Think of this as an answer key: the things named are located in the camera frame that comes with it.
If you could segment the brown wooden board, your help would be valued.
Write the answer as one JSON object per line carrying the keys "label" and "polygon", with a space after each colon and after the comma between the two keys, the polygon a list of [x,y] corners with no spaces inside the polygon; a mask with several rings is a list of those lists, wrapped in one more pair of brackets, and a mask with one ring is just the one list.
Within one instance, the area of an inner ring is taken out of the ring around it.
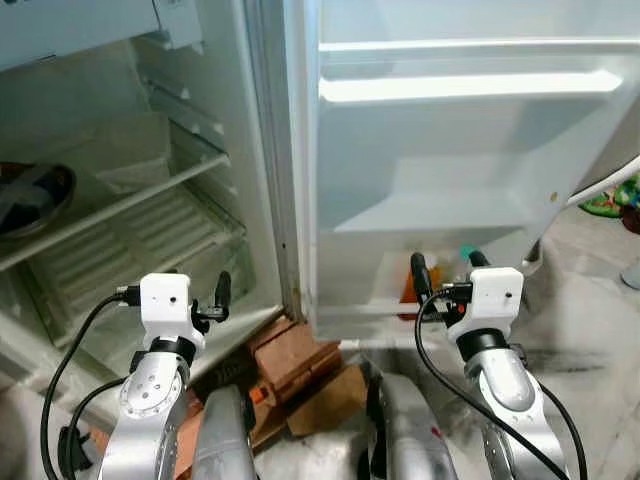
{"label": "brown wooden board", "polygon": [[326,433],[339,428],[356,413],[364,412],[366,399],[364,370],[358,365],[347,365],[308,397],[288,417],[285,425],[293,436]]}

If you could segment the silver right robot leg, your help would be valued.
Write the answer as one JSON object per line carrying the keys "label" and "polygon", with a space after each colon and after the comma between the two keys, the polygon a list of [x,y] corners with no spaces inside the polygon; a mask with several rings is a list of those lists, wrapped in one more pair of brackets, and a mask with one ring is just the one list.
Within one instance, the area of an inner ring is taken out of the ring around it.
{"label": "silver right robot leg", "polygon": [[407,376],[376,375],[365,413],[371,429],[358,480],[460,480],[433,408]]}

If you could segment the thin white door rail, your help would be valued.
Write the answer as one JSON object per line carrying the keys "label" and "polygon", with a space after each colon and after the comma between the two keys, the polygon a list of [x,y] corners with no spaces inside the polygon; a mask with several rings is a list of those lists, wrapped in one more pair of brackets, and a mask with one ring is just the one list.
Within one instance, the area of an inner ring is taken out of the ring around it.
{"label": "thin white door rail", "polygon": [[627,37],[526,37],[338,42],[320,44],[319,52],[325,63],[540,55],[637,56],[640,54],[640,40]]}

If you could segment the white freezer compartment door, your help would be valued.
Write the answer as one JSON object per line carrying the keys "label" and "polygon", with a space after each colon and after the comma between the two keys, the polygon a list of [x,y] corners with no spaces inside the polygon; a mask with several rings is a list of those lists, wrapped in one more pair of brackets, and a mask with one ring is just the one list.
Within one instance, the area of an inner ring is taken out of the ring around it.
{"label": "white freezer compartment door", "polygon": [[157,29],[154,0],[0,0],[0,72]]}

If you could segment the white fridge shelf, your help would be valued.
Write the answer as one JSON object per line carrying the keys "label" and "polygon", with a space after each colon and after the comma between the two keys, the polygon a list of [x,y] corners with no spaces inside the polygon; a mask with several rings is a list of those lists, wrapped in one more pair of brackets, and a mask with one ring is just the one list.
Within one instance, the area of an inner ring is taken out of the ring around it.
{"label": "white fridge shelf", "polygon": [[133,206],[141,204],[145,200],[160,195],[168,191],[168,189],[179,186],[180,183],[186,182],[186,180],[196,178],[198,175],[202,175],[206,172],[210,172],[212,169],[220,168],[220,166],[229,166],[230,159],[227,154],[212,155],[209,159],[202,160],[201,163],[191,166],[173,175],[169,179],[164,180],[150,186],[145,189],[141,189],[133,195],[128,195],[119,198],[118,201],[111,202],[100,209],[88,212],[86,215],[77,216],[67,221],[59,220],[55,221],[51,230],[41,230],[35,237],[29,239],[23,239],[22,242],[9,244],[0,244],[0,271],[12,268],[12,266],[19,264],[29,257],[37,255],[47,248],[54,247],[56,243],[63,242],[65,239],[76,236],[87,230],[88,228],[95,227],[95,225],[104,223],[104,221],[114,218],[115,215],[124,212],[127,209],[132,209]]}

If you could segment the green capped bottle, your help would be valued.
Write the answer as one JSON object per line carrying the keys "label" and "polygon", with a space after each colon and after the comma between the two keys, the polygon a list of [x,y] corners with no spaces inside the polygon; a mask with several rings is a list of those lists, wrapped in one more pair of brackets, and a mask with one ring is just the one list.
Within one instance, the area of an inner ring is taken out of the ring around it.
{"label": "green capped bottle", "polygon": [[474,270],[470,255],[475,250],[476,248],[472,244],[461,244],[457,248],[456,253],[451,257],[449,280],[452,283],[470,282],[470,273]]}

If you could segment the green colourful toy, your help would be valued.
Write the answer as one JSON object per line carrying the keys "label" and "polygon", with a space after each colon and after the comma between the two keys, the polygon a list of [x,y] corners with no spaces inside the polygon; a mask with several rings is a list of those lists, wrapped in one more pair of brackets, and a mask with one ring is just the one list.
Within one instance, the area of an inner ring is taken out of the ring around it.
{"label": "green colourful toy", "polygon": [[639,180],[630,179],[582,202],[579,209],[599,218],[620,219],[628,209],[639,205],[639,197]]}

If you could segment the silver left robot leg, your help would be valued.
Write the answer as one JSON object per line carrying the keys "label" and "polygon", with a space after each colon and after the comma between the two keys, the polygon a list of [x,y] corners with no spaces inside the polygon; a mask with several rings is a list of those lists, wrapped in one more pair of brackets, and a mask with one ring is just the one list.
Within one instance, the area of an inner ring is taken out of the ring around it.
{"label": "silver left robot leg", "polygon": [[204,404],[191,480],[260,480],[253,465],[256,417],[250,394],[227,385],[212,390]]}

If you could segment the silver robot leg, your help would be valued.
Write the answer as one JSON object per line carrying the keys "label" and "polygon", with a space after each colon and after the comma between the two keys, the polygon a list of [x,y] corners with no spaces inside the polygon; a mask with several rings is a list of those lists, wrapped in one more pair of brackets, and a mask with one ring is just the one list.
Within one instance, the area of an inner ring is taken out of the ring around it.
{"label": "silver robot leg", "polygon": [[376,375],[365,413],[371,429],[358,480],[460,480],[433,408],[407,376]]}
{"label": "silver robot leg", "polygon": [[260,480],[253,465],[256,417],[250,394],[227,385],[212,390],[204,404],[191,480]]}

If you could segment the thick white door rail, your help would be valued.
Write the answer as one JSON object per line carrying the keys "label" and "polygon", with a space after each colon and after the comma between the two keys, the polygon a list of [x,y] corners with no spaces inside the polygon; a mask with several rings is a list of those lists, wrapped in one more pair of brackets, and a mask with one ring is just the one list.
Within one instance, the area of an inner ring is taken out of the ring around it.
{"label": "thick white door rail", "polygon": [[375,79],[321,79],[321,99],[338,104],[417,102],[507,97],[591,97],[616,91],[623,79],[607,70],[425,76]]}

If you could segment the silver fridge door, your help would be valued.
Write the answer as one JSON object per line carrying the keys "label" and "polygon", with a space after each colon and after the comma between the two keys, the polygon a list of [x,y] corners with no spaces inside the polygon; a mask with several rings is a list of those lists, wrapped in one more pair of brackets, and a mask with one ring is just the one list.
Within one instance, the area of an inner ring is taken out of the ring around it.
{"label": "silver fridge door", "polygon": [[[297,301],[325,340],[406,337],[410,255],[516,268],[640,93],[640,54],[325,63],[320,44],[627,37],[640,0],[284,0]],[[320,81],[607,70],[608,95],[338,104]]]}

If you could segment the dark bowl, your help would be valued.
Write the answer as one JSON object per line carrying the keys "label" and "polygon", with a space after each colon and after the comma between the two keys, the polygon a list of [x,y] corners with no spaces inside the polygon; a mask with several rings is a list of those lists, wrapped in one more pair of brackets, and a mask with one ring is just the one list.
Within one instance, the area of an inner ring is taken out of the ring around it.
{"label": "dark bowl", "polygon": [[70,205],[76,173],[49,163],[0,163],[0,239],[31,236]]}

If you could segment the orange bottle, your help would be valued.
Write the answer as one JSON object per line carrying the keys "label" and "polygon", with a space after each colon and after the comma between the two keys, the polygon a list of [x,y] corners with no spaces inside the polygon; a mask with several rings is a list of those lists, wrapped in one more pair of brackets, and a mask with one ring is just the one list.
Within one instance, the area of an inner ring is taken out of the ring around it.
{"label": "orange bottle", "polygon": [[[440,275],[440,269],[438,265],[436,265],[436,260],[433,256],[425,255],[426,264],[428,264],[430,268],[431,275],[431,287],[433,287],[433,292],[438,291],[440,285],[442,285],[442,275]],[[412,282],[411,282],[411,255],[410,255],[410,271],[408,271],[407,278],[404,280],[404,288],[401,294],[401,303],[403,305],[408,305],[411,308],[411,311],[408,314],[399,314],[398,317],[402,321],[406,321],[406,323],[412,323],[413,320],[416,319],[417,310],[419,310],[419,301],[416,301],[415,293],[413,293]]]}

